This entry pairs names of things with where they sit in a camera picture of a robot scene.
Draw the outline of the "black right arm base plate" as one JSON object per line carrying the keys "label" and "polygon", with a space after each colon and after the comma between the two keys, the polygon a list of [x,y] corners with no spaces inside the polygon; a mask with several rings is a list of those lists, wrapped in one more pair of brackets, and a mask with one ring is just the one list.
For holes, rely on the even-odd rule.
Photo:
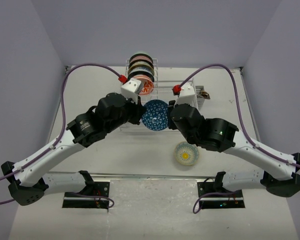
{"label": "black right arm base plate", "polygon": [[[197,181],[198,197],[207,193],[213,193],[214,180],[208,178],[203,181]],[[246,207],[242,191],[233,195],[209,195],[201,198],[195,205],[194,211],[201,210],[223,210],[223,209],[244,209]]]}

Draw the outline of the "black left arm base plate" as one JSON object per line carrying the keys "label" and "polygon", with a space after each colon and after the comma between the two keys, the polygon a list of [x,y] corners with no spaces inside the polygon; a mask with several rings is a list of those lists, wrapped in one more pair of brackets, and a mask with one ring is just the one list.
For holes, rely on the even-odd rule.
{"label": "black left arm base plate", "polygon": [[95,181],[78,193],[66,192],[63,197],[63,209],[109,210],[114,201],[109,198],[110,182]]}

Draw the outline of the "yellow blue patterned bowl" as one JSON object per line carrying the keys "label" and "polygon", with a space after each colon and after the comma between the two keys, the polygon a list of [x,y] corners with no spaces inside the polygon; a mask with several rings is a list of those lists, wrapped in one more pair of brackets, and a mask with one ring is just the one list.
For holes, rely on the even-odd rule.
{"label": "yellow blue patterned bowl", "polygon": [[183,166],[195,165],[200,157],[198,147],[186,141],[178,143],[173,154],[175,160]]}

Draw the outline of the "yellow flower leaf bowl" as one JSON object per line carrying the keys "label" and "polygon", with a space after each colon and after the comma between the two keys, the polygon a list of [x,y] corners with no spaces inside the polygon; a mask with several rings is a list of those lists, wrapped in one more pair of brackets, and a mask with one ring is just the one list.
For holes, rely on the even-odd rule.
{"label": "yellow flower leaf bowl", "polygon": [[129,69],[128,69],[127,73],[130,74],[135,69],[147,70],[152,75],[155,74],[153,65],[149,64],[146,61],[137,61],[137,62],[131,64],[129,66]]}

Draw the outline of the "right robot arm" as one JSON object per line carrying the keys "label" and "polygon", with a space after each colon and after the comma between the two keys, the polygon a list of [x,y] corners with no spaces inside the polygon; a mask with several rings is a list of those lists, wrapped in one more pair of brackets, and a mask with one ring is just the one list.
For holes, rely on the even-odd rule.
{"label": "right robot arm", "polygon": [[179,130],[189,144],[235,156],[257,167],[247,172],[218,172],[208,189],[210,193],[223,197],[244,189],[265,189],[289,198],[300,191],[300,153],[286,154],[248,140],[236,125],[221,118],[204,118],[187,103],[171,100],[167,115],[169,129]]}

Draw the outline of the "blue triangle patterned bowl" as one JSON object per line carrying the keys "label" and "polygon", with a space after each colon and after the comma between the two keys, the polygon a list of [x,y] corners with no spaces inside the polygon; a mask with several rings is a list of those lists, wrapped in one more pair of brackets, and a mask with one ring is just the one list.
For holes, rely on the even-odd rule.
{"label": "blue triangle patterned bowl", "polygon": [[141,118],[143,125],[151,131],[163,131],[168,128],[168,104],[163,100],[153,99],[144,107],[146,112]]}

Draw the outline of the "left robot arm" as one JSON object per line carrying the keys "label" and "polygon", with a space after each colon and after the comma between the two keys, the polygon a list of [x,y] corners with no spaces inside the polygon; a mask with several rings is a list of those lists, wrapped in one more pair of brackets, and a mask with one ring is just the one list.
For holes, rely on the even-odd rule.
{"label": "left robot arm", "polygon": [[88,171],[51,173],[51,169],[103,140],[125,123],[139,125],[145,112],[138,95],[126,98],[115,92],[107,94],[97,105],[68,123],[55,141],[22,161],[7,161],[1,165],[2,173],[9,181],[12,199],[21,206],[27,206],[50,194],[91,195],[94,181]]}

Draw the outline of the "orange floral patterned bowl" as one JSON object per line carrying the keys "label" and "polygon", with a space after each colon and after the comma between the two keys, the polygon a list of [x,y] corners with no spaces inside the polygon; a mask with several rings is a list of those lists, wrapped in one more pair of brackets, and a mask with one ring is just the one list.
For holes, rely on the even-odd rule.
{"label": "orange floral patterned bowl", "polygon": [[137,80],[140,80],[143,83],[143,88],[140,91],[139,95],[140,96],[146,96],[149,95],[153,92],[154,90],[154,83],[152,82],[152,80],[145,75],[137,75],[134,77]]}

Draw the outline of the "blue white floral bowl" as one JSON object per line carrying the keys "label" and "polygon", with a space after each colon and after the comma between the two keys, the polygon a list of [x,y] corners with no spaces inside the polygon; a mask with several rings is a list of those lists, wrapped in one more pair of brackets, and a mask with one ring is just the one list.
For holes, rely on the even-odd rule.
{"label": "blue white floral bowl", "polygon": [[147,71],[147,70],[136,70],[136,71],[133,70],[133,71],[130,72],[130,74],[128,75],[127,79],[130,80],[131,78],[133,78],[135,76],[138,76],[138,75],[147,76],[148,78],[150,78],[150,80],[152,82],[155,81],[154,75],[150,71]]}

